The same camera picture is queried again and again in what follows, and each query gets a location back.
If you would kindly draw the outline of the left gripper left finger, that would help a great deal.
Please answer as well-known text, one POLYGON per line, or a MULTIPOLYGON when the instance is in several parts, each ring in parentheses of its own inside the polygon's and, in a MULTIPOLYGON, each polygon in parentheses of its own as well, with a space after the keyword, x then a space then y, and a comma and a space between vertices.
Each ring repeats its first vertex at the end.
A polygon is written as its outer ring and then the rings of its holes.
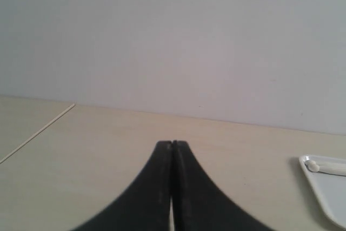
POLYGON ((75 230, 169 230, 171 162, 172 142, 157 142, 126 190, 75 230))

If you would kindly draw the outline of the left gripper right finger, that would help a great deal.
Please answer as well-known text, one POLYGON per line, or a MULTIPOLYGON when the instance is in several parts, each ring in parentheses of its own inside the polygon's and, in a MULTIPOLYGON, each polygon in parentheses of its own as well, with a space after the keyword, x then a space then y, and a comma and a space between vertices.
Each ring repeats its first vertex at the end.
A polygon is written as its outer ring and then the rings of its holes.
POLYGON ((215 185, 185 141, 172 143, 171 198, 176 230, 270 230, 215 185))

